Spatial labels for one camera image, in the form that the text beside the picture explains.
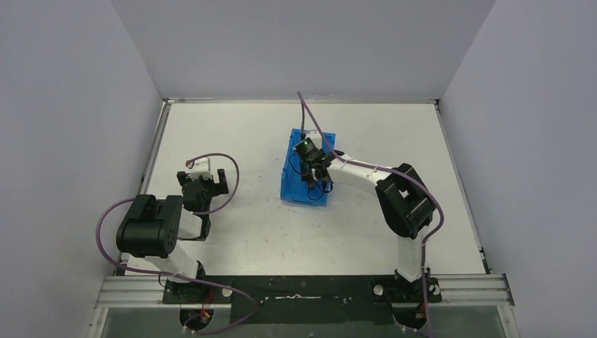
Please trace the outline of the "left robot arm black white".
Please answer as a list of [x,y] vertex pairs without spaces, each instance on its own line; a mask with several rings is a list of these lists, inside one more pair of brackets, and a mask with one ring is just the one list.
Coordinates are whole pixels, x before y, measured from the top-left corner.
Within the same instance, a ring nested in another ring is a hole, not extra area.
[[171,282],[182,283],[181,294],[191,303],[201,303],[209,293],[202,263],[192,258],[180,241],[207,239],[211,221],[207,214],[213,198],[229,193],[225,170],[179,171],[180,195],[158,199],[152,194],[137,195],[125,214],[116,235],[117,248],[156,266]]

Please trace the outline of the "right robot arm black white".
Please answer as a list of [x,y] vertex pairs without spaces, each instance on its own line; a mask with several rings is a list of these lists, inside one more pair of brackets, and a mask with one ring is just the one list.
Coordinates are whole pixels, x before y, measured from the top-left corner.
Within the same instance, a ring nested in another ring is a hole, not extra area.
[[295,145],[294,154],[306,182],[345,184],[377,198],[387,226],[398,236],[397,294],[408,302],[422,296],[423,238],[436,206],[414,168],[407,163],[397,168],[375,166],[340,151],[325,152],[309,137]]

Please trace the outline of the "blue plastic bin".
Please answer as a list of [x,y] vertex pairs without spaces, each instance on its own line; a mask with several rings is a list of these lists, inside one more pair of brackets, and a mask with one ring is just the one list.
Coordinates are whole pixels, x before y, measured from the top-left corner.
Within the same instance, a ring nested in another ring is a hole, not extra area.
[[[299,157],[294,151],[294,147],[305,138],[307,131],[293,129],[290,134],[287,147],[286,160],[282,169],[282,178],[280,185],[280,198],[283,201],[303,204],[308,206],[326,206],[327,195],[333,190],[334,183],[323,181],[314,182],[314,188],[309,189],[307,182],[303,182],[300,177]],[[335,145],[336,135],[326,132],[322,136],[322,149],[325,153],[331,152]]]

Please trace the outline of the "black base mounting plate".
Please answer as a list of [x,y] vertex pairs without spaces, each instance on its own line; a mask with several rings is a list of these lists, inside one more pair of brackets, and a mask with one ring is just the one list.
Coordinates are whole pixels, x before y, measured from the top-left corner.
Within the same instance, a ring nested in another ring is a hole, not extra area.
[[212,315],[223,306],[243,324],[404,325],[421,328],[429,303],[442,301],[439,281],[408,282],[398,275],[208,276],[211,285],[167,281],[162,302],[181,305],[180,320],[200,328],[197,305]]

